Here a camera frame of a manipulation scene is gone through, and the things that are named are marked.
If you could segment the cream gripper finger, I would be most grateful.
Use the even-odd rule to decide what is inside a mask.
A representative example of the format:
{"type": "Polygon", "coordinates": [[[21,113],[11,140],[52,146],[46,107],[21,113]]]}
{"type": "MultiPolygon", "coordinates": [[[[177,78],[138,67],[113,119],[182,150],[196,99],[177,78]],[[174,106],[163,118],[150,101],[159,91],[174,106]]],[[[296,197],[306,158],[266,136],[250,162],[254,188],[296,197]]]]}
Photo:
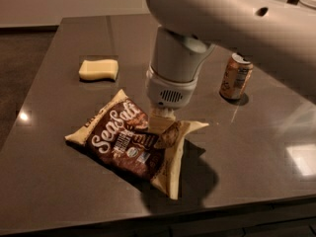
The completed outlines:
{"type": "Polygon", "coordinates": [[[149,111],[148,131],[161,134],[169,128],[175,120],[176,117],[172,109],[151,106],[149,111]]]}

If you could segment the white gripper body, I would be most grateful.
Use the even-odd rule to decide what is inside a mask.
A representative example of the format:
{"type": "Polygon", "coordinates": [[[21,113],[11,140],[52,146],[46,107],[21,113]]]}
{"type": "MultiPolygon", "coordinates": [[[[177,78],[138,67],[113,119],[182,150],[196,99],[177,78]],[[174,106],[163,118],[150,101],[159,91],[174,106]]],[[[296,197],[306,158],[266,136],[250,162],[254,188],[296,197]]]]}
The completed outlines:
{"type": "Polygon", "coordinates": [[[178,110],[191,100],[198,80],[172,82],[163,79],[151,67],[146,71],[145,89],[150,103],[157,108],[178,110]]]}

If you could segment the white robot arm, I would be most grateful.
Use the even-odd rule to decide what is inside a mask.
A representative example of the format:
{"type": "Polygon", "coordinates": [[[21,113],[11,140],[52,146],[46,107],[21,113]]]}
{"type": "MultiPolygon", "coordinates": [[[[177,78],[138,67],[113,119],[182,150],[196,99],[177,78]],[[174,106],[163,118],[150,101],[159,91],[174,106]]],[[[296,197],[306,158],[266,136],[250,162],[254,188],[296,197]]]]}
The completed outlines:
{"type": "Polygon", "coordinates": [[[146,0],[157,20],[146,90],[149,129],[161,133],[186,106],[204,60],[219,45],[299,95],[316,97],[315,0],[146,0]]]}

